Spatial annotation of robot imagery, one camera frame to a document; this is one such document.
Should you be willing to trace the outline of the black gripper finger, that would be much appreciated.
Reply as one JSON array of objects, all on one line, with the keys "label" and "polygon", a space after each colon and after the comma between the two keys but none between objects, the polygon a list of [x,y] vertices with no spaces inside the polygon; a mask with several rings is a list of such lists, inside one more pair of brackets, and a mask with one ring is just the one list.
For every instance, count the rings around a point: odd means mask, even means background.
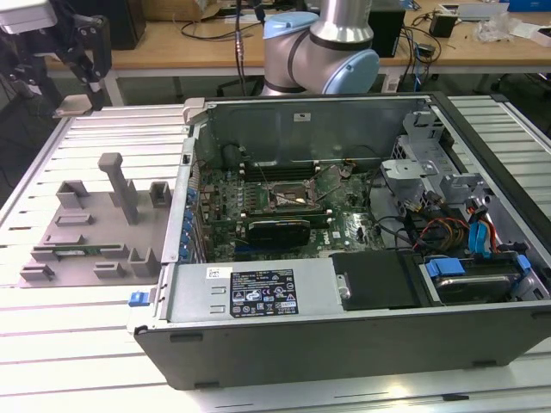
[{"label": "black gripper finger", "polygon": [[112,67],[110,26],[105,16],[73,16],[72,43],[66,48],[64,63],[81,81],[90,105],[102,108],[105,93],[101,81]]},{"label": "black gripper finger", "polygon": [[18,66],[11,53],[1,54],[1,74],[10,82],[15,91],[24,98],[42,95],[37,86],[28,82],[24,70]]}]

